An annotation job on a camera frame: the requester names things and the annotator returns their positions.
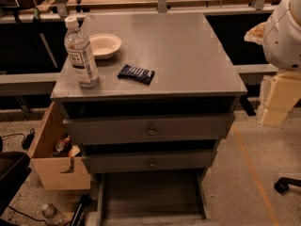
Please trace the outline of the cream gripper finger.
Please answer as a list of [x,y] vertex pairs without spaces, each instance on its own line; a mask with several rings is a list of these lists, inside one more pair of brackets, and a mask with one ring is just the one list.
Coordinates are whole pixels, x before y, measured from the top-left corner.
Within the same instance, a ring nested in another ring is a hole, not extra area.
[[249,31],[246,32],[244,40],[247,42],[255,42],[258,45],[262,45],[265,25],[266,22],[263,22],[252,27]]
[[260,125],[279,126],[301,100],[301,73],[265,75],[260,90]]

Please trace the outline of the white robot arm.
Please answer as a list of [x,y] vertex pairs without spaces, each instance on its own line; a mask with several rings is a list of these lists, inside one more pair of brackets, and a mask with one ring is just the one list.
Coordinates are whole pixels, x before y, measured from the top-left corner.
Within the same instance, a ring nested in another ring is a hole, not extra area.
[[246,32],[277,69],[261,82],[260,125],[279,126],[301,100],[301,0],[281,0],[271,16]]

